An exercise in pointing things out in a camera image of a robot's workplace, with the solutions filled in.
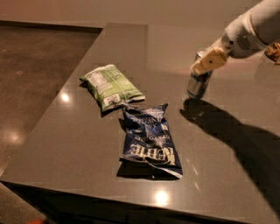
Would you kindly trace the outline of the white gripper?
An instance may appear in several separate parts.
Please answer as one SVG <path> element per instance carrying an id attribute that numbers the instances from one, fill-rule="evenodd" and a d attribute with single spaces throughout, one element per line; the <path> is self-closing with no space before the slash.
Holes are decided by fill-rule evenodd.
<path id="1" fill-rule="evenodd" d="M 191 71 L 201 75 L 223 67 L 228 56 L 244 59 L 264 50 L 268 45 L 260 40 L 253 26 L 252 14 L 245 13 L 232 21 L 220 38 L 202 52 L 192 64 Z"/>

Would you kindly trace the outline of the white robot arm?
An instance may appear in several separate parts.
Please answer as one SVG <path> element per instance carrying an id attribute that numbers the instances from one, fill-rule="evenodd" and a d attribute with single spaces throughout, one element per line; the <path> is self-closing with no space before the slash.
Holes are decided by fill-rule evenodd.
<path id="1" fill-rule="evenodd" d="M 228 57 L 245 59 L 280 39 L 280 0 L 262 0 L 232 21 L 220 38 L 195 60 L 191 71 L 204 74 L 223 67 Z"/>

